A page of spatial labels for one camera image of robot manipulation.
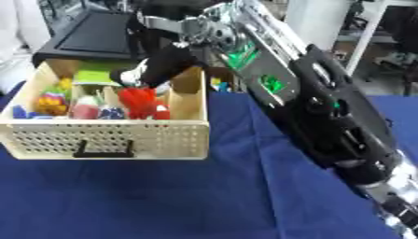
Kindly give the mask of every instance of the red plush toy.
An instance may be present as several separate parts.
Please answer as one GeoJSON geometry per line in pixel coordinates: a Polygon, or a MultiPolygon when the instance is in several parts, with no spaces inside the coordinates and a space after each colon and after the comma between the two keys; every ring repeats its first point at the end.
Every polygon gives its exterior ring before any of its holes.
{"type": "Polygon", "coordinates": [[[133,120],[169,120],[170,111],[162,101],[157,101],[155,91],[150,88],[126,88],[118,92],[119,100],[129,109],[133,120]]]}

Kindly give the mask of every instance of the person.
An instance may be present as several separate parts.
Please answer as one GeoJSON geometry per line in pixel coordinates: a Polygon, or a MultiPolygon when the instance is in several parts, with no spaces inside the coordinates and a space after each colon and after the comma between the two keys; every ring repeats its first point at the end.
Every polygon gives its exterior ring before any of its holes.
{"type": "Polygon", "coordinates": [[[2,0],[0,6],[0,92],[13,90],[35,70],[32,54],[50,39],[36,0],[2,0]]]}

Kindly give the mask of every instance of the blue tablecloth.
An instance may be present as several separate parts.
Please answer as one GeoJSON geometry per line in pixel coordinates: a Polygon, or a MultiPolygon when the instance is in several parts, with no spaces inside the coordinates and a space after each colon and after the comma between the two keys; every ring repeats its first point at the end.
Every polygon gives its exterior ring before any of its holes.
{"type": "MultiPolygon", "coordinates": [[[[418,100],[373,98],[418,159],[418,100]]],[[[198,162],[16,161],[0,149],[0,238],[395,239],[246,94],[209,96],[198,162]]]]}

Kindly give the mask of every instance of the yellow toy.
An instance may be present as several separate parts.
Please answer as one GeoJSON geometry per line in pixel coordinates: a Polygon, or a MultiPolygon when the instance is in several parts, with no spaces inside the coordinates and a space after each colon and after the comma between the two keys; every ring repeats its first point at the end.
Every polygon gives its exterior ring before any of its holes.
{"type": "Polygon", "coordinates": [[[57,84],[48,87],[35,102],[35,111],[51,116],[67,113],[71,100],[71,78],[62,78],[57,84]]]}

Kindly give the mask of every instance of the box handle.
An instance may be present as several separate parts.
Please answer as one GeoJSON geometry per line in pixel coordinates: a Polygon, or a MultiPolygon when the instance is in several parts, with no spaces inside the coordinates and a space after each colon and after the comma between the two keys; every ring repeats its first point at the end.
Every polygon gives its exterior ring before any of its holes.
{"type": "Polygon", "coordinates": [[[78,151],[73,154],[74,158],[133,158],[133,141],[128,140],[125,152],[86,152],[87,140],[81,140],[78,151]]]}

